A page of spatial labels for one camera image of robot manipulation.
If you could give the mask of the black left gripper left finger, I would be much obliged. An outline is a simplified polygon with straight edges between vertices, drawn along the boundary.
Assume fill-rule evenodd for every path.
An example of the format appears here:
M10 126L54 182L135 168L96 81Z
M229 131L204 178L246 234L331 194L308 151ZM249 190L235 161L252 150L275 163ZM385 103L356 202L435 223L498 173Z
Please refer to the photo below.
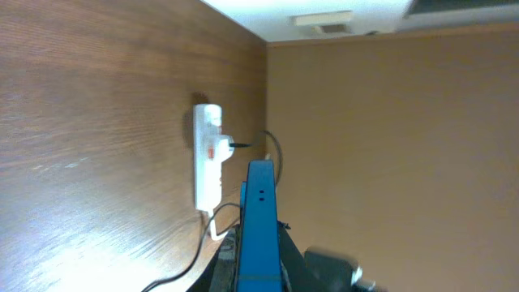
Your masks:
M206 269L187 292L233 292L238 267L239 226L229 230Z

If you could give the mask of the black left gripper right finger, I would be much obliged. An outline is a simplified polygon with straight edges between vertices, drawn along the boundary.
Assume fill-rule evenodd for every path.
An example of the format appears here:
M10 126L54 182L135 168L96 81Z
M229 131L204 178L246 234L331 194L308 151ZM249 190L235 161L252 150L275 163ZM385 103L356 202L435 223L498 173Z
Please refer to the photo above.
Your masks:
M324 291L324 286L307 268L302 254L288 234L287 230L290 227L281 221L277 225L283 290L291 292Z

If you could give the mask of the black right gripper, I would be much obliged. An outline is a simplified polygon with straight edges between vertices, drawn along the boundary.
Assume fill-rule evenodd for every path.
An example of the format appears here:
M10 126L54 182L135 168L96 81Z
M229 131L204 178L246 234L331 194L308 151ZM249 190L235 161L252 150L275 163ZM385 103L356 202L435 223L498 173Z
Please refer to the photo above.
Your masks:
M349 255L309 247L303 258L309 271L327 291L385 292L376 281L363 277L360 263Z

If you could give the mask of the blue Galaxy smartphone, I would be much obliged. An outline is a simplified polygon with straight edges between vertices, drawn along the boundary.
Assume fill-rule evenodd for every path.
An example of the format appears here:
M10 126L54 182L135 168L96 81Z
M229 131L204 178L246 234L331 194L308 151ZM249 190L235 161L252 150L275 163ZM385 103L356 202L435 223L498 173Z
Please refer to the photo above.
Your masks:
M281 292L277 199L271 160L249 163L247 179L242 183L240 207L235 290Z

